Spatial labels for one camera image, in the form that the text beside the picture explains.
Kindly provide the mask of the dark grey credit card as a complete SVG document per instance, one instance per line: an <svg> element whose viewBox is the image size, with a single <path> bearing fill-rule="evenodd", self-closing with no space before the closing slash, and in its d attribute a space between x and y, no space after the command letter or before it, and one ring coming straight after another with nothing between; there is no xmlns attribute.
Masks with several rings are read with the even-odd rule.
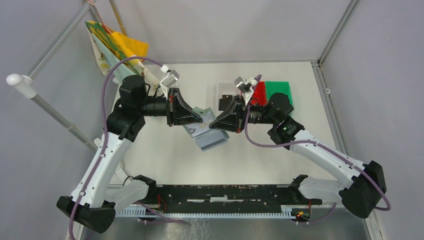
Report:
<svg viewBox="0 0 424 240"><path fill-rule="evenodd" d="M219 105L223 108L226 108L227 106L231 105L233 98L233 95L222 95L222 98L219 100Z"/></svg>

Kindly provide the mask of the white printed card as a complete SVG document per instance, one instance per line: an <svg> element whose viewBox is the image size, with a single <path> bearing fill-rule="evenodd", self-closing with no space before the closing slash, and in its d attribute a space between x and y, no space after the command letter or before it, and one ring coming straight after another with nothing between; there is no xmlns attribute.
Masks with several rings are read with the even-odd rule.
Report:
<svg viewBox="0 0 424 240"><path fill-rule="evenodd" d="M211 111L204 111L201 117L203 119L202 123L192 123L184 126L193 138L209 132L211 130L209 125L216 119Z"/></svg>

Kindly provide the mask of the black credit card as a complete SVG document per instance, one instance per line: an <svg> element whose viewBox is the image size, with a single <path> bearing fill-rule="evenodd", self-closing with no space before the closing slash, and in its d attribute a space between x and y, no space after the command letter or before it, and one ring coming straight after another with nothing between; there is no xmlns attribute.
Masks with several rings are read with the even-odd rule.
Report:
<svg viewBox="0 0 424 240"><path fill-rule="evenodd" d="M221 98L218 101L218 110L219 111L224 111L227 107L229 107L231 105L233 98Z"/></svg>

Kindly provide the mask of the green leather card holder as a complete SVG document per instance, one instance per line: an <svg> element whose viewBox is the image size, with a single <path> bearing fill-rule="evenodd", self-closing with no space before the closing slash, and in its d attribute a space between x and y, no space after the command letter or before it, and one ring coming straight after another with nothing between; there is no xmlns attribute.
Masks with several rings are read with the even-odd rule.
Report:
<svg viewBox="0 0 424 240"><path fill-rule="evenodd" d="M201 116L202 123L190 123L183 127L203 152L228 142L230 137L225 131L209 127L217 119L210 107L195 107L193 111Z"/></svg>

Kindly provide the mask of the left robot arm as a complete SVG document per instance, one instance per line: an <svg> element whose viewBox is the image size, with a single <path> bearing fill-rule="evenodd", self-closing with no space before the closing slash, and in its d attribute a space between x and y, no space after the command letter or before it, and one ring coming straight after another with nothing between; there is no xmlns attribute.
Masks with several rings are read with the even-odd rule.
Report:
<svg viewBox="0 0 424 240"><path fill-rule="evenodd" d="M167 97L149 96L141 75L124 78L120 98L106 119L100 146L79 185L69 196L61 196L56 206L72 222L99 234L113 223L115 216L130 205L157 198L156 181L138 175L129 184L110 189L109 183L123 156L146 124L145 117L166 117L170 127L202 123L202 117L184 101L178 88Z"/></svg>

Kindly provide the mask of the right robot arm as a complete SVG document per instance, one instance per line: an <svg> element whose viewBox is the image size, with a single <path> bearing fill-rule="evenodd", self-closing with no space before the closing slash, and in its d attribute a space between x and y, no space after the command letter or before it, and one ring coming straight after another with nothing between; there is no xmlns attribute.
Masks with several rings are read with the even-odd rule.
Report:
<svg viewBox="0 0 424 240"><path fill-rule="evenodd" d="M317 179L299 175L291 183L289 199L302 204L307 199L342 204L351 214L366 219L374 210L388 212L392 205L386 196L387 186L382 166L370 161L364 163L324 143L302 124L291 117L294 107L286 94L274 93L261 106L250 104L241 95L233 96L226 109L209 127L215 130L241 133L261 148L285 148L321 167L335 179ZM267 124L272 144L252 140L249 124Z"/></svg>

